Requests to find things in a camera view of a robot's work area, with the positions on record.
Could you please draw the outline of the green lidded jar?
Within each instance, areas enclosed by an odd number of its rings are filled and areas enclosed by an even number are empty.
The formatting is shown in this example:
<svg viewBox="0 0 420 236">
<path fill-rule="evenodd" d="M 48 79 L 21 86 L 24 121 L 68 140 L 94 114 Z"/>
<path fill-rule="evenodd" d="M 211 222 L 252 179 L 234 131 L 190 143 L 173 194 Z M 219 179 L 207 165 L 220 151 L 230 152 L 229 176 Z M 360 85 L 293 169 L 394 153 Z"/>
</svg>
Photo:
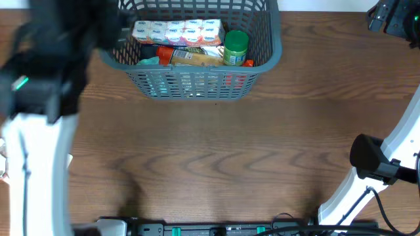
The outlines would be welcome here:
<svg viewBox="0 0 420 236">
<path fill-rule="evenodd" d="M 227 66 L 242 66 L 245 62 L 249 36 L 240 30 L 229 31 L 224 40 L 223 61 Z"/>
</svg>

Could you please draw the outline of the gold foil snack pouch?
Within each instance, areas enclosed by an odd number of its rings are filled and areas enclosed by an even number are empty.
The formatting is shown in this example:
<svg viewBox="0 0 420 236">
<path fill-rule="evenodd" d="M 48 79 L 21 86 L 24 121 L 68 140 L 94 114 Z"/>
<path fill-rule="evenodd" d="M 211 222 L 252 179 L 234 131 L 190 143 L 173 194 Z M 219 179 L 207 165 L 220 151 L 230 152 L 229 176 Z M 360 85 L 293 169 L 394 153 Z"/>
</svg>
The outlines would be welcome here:
<svg viewBox="0 0 420 236">
<path fill-rule="evenodd" d="M 222 58 L 224 46 L 176 47 L 176 49 Z"/>
</svg>

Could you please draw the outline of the white blue printed carton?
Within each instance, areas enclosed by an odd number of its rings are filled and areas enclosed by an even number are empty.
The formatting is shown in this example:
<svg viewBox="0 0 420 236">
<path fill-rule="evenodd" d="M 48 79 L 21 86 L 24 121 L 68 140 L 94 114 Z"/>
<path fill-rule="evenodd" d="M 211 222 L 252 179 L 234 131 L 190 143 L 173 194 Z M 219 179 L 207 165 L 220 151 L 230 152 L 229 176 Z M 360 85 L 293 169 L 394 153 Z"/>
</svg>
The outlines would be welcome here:
<svg viewBox="0 0 420 236">
<path fill-rule="evenodd" d="M 219 46 L 225 30 L 219 19 L 136 21 L 132 36 L 142 44 L 181 47 Z"/>
</svg>

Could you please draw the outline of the mint green packet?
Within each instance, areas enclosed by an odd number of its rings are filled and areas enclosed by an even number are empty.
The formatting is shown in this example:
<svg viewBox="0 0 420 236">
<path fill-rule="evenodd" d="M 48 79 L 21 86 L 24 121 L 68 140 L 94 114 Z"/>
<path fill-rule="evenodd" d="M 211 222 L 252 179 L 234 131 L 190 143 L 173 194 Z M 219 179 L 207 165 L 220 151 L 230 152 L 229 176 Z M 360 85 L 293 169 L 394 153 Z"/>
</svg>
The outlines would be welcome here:
<svg viewBox="0 0 420 236">
<path fill-rule="evenodd" d="M 158 65 L 159 64 L 159 57 L 155 56 L 155 57 L 151 57 L 151 58 L 145 58 L 145 59 L 141 59 L 137 65 L 138 66 L 144 66 L 144 65 Z"/>
</svg>

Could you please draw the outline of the small tan sachet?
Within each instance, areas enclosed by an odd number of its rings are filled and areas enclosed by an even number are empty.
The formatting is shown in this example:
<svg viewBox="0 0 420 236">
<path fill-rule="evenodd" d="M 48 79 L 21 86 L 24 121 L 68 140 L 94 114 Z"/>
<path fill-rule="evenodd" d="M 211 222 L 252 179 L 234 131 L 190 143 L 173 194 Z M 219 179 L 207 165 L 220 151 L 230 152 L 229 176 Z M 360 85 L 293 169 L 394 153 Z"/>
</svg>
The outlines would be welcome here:
<svg viewBox="0 0 420 236">
<path fill-rule="evenodd" d="M 6 157 L 6 144 L 4 139 L 1 139 L 1 181 L 6 183 L 9 182 L 9 176 L 7 174 L 8 170 L 8 161 Z"/>
</svg>

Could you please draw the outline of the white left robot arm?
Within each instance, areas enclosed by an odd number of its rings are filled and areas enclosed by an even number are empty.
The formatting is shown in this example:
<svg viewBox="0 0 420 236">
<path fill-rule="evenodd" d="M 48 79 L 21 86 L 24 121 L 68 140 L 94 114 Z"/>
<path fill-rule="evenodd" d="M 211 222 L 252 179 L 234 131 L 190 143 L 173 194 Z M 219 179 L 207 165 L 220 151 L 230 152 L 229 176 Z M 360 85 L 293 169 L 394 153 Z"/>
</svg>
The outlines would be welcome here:
<svg viewBox="0 0 420 236">
<path fill-rule="evenodd" d="M 6 143 L 10 234 L 126 235 L 124 220 L 73 224 L 68 165 L 79 97 L 95 49 L 121 32 L 115 1 L 33 0 L 1 68 L 1 133 Z"/>
</svg>

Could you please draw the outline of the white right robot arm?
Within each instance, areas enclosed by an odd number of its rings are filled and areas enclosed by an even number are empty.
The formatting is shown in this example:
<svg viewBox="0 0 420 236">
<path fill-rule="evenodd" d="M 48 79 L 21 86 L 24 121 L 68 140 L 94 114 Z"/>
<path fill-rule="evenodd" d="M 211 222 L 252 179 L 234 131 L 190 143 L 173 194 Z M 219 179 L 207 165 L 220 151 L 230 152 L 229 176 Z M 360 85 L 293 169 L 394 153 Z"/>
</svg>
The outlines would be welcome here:
<svg viewBox="0 0 420 236">
<path fill-rule="evenodd" d="M 367 12 L 369 31 L 405 39 L 419 47 L 419 0 L 379 0 Z M 352 165 L 335 193 L 318 208 L 315 222 L 324 234 L 349 232 L 359 212 L 379 192 L 401 180 L 419 184 L 419 93 L 385 139 L 358 135 L 350 149 Z"/>
</svg>

